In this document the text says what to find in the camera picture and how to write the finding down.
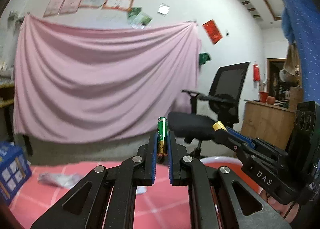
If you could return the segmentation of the right hand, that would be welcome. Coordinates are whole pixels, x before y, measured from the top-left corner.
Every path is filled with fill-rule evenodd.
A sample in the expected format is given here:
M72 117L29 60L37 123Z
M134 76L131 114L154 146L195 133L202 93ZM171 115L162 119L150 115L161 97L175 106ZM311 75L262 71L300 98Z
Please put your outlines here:
M287 222L292 222L299 212L299 204L293 202L288 205L283 205L271 195L262 190L259 194L274 210L276 210Z

